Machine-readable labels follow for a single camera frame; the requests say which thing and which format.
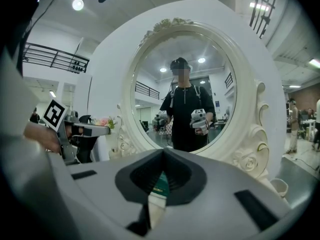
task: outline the mirror frame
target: mirror frame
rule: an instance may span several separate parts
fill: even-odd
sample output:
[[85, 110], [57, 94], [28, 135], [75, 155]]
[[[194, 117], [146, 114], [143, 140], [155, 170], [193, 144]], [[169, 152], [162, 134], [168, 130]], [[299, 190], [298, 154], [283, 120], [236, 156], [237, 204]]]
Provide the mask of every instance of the mirror frame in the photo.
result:
[[236, 102], [233, 115], [225, 131], [205, 147], [193, 151], [199, 156], [224, 161], [246, 171], [253, 177], [260, 176], [266, 169], [269, 159], [267, 134], [262, 127], [262, 110], [268, 105], [260, 101], [265, 85], [255, 80], [254, 71], [240, 47], [232, 38], [210, 25], [183, 19], [162, 20], [148, 31], [138, 45], [124, 78], [120, 131], [128, 136], [127, 144], [132, 147], [131, 154], [161, 147], [154, 143], [143, 130], [137, 117], [135, 106], [136, 68], [141, 57], [150, 46], [170, 38], [175, 32], [194, 32], [201, 34], [219, 45], [227, 55], [236, 79]]

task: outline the black cap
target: black cap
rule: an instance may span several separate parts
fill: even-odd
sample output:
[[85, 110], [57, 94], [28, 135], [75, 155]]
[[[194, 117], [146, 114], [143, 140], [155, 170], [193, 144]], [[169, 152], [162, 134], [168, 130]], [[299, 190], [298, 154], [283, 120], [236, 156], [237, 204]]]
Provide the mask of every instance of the black cap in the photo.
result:
[[189, 66], [188, 62], [184, 58], [177, 58], [176, 60], [172, 61], [170, 64], [170, 70], [184, 70], [189, 69], [191, 70], [191, 67]]

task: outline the railing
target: railing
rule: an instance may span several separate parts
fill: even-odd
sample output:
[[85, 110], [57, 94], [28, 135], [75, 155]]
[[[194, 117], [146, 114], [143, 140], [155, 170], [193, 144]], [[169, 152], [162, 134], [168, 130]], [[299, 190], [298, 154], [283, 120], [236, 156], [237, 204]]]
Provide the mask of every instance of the railing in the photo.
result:
[[226, 88], [228, 89], [229, 86], [234, 82], [231, 72], [230, 74], [228, 74], [228, 76], [226, 77], [226, 80], [224, 81]]
[[255, 0], [253, 12], [250, 20], [250, 27], [256, 32], [261, 39], [266, 32], [267, 25], [270, 23], [270, 17], [275, 9], [276, 0]]
[[90, 60], [62, 50], [27, 42], [23, 62], [47, 66], [76, 74], [86, 72]]
[[149, 97], [152, 97], [152, 98], [159, 100], [160, 93], [157, 90], [152, 89], [149, 86], [147, 86], [139, 81], [136, 81], [135, 91], [137, 93], [144, 94], [144, 95], [147, 95]]

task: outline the beige pants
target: beige pants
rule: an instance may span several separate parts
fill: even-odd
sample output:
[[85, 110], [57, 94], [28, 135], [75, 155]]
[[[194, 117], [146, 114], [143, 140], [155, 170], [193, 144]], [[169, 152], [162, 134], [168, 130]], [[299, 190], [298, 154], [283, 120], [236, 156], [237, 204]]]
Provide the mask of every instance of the beige pants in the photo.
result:
[[291, 131], [289, 150], [297, 150], [298, 130]]

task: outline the mirror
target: mirror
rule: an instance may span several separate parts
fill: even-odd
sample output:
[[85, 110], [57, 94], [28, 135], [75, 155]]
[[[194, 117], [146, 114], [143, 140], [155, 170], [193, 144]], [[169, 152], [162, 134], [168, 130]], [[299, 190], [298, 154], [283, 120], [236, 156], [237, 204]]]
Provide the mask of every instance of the mirror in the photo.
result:
[[223, 133], [236, 102], [226, 53], [210, 38], [179, 31], [152, 44], [135, 69], [133, 114], [161, 148], [202, 149]]

